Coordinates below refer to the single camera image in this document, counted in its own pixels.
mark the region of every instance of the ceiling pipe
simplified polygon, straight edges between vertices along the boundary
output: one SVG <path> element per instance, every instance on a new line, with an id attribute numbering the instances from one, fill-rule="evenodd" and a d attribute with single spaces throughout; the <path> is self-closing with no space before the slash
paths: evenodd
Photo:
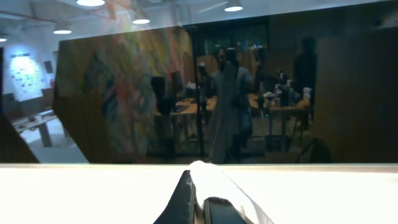
<path id="1" fill-rule="evenodd" d="M 10 16 L 18 16 L 18 17 L 23 17 L 25 19 L 33 19 L 33 20 L 42 21 L 42 22 L 57 23 L 56 21 L 53 21 L 53 20 L 50 20 L 50 19 L 42 19 L 42 18 L 38 18 L 38 17 L 35 17 L 35 16 L 28 16 L 28 15 L 18 14 L 18 13 L 14 13 L 14 12 L 0 11 L 0 14 L 8 14 Z"/>

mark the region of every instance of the wooden panel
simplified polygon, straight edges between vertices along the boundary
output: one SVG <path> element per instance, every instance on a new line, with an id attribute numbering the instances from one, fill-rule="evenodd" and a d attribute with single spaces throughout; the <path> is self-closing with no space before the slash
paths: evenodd
<path id="1" fill-rule="evenodd" d="M 398 161 L 398 30 L 318 43 L 314 135 L 337 162 Z"/>

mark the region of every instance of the gray shirt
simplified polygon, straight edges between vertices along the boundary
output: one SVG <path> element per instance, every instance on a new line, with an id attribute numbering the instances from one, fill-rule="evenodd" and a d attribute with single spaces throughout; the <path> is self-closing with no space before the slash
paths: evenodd
<path id="1" fill-rule="evenodd" d="M 220 89 L 221 82 L 223 81 L 223 73 L 219 70 L 214 72 L 211 77 L 213 82 L 211 83 L 211 88 L 214 90 Z M 239 67 L 238 77 L 236 78 L 236 86 L 239 88 L 239 94 L 241 102 L 243 102 L 245 108 L 250 108 L 250 103 L 247 98 L 247 94 L 251 91 L 252 76 L 246 68 Z"/>

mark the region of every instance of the bright light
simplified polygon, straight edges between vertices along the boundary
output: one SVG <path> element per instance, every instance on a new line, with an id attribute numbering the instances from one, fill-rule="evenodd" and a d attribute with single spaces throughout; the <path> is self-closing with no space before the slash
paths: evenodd
<path id="1" fill-rule="evenodd" d="M 135 21 L 133 21 L 133 24 L 147 24 L 148 22 L 150 22 L 149 19 L 137 19 Z"/>
<path id="2" fill-rule="evenodd" d="M 105 2 L 103 0 L 77 0 L 77 4 L 81 6 L 102 6 Z"/>
<path id="3" fill-rule="evenodd" d="M 56 30 L 54 34 L 70 34 L 71 32 L 70 30 Z"/>
<path id="4" fill-rule="evenodd" d="M 234 6 L 234 7 L 225 8 L 224 10 L 227 12 L 236 12 L 236 11 L 239 11 L 242 9 L 243 9 L 243 7 L 241 7 L 241 6 Z"/>

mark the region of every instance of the white surface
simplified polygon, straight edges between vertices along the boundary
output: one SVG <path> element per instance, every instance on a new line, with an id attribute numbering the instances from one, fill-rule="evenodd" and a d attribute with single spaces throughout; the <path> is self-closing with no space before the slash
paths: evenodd
<path id="1" fill-rule="evenodd" d="M 141 224 L 188 166 L 0 167 L 0 223 Z M 223 169 L 277 224 L 398 223 L 398 165 Z"/>

